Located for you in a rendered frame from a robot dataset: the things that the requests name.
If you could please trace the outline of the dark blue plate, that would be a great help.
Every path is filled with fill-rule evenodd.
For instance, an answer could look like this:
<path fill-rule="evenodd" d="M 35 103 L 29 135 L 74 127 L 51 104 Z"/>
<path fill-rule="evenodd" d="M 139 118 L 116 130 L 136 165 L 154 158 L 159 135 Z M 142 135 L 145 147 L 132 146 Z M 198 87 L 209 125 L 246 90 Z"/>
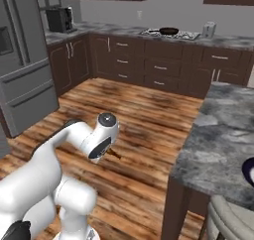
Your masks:
<path fill-rule="evenodd" d="M 254 187 L 254 157 L 247 159 L 243 163 L 242 174 L 246 181 Z"/>

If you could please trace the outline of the grey hob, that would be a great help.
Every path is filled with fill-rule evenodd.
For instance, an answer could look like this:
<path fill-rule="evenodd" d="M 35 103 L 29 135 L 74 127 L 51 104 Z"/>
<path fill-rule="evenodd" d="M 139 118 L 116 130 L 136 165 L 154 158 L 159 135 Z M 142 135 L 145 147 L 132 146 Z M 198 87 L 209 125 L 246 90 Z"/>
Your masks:
<path fill-rule="evenodd" d="M 166 35 L 161 35 L 157 31 L 155 33 L 151 33 L 151 30 L 157 30 L 157 29 L 147 29 L 141 32 L 141 35 L 143 36 L 152 36 L 152 37 L 160 37 L 160 38 L 169 38 L 173 40 L 189 40 L 189 41 L 194 41 L 199 37 L 199 33 L 197 32 L 186 32 L 186 31 L 180 31 L 174 35 L 174 36 L 166 36 Z"/>

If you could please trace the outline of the grey fridge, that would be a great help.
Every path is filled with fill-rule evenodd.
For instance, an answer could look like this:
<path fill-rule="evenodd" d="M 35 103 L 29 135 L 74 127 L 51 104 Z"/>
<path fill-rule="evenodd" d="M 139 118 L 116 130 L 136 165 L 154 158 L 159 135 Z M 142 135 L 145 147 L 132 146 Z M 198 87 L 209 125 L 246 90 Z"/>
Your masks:
<path fill-rule="evenodd" d="M 0 0 L 0 158 L 58 108 L 37 0 Z"/>

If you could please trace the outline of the black frying pan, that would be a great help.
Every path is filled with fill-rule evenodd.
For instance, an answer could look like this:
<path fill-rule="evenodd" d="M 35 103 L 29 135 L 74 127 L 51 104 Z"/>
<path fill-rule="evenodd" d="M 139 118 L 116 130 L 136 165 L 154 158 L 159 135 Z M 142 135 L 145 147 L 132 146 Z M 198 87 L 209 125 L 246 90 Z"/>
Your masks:
<path fill-rule="evenodd" d="M 158 33 L 161 35 L 166 35 L 166 36 L 174 36 L 176 35 L 179 30 L 177 28 L 172 28 L 172 27 L 164 27 L 156 30 Z"/>

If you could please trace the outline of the white toaster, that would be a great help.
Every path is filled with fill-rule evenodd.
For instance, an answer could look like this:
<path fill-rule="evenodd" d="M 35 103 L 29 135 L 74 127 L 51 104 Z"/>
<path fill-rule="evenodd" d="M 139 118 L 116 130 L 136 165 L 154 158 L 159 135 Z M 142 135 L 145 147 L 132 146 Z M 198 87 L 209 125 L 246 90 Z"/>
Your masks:
<path fill-rule="evenodd" d="M 202 36 L 204 38 L 212 38 L 216 29 L 216 24 L 214 22 L 207 22 L 204 24 L 202 29 Z"/>

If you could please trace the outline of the dark brown lower cupboards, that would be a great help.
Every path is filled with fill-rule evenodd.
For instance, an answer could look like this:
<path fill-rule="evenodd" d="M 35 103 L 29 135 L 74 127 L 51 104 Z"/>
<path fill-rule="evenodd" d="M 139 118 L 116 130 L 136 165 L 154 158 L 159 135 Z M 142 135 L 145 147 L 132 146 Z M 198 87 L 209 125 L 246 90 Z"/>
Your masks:
<path fill-rule="evenodd" d="M 246 85 L 254 50 L 91 34 L 49 42 L 57 94 L 105 78 L 204 98 L 214 81 Z"/>

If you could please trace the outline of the dark brown counter base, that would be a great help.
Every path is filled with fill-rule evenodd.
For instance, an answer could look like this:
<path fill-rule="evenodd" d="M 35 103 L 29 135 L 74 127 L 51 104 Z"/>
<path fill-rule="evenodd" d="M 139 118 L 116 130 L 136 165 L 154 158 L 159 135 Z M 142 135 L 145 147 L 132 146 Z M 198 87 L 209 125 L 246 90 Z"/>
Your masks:
<path fill-rule="evenodd" d="M 210 196 L 169 177 L 161 240 L 178 240 L 187 212 L 206 217 Z"/>

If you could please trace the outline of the black coffee machine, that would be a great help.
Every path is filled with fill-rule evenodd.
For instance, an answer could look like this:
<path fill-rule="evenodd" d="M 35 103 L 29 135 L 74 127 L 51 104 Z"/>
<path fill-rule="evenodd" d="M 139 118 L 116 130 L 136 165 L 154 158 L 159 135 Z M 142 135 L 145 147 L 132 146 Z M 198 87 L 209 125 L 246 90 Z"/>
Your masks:
<path fill-rule="evenodd" d="M 75 31 L 70 7 L 47 9 L 46 15 L 51 32 L 69 34 Z"/>

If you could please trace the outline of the grey stool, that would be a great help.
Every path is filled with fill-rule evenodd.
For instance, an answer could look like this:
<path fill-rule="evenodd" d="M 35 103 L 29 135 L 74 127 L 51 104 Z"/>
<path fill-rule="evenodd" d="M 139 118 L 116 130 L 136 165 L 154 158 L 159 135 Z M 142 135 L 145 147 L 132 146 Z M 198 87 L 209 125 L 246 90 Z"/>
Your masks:
<path fill-rule="evenodd" d="M 206 220 L 207 240 L 254 240 L 254 211 L 214 195 Z"/>

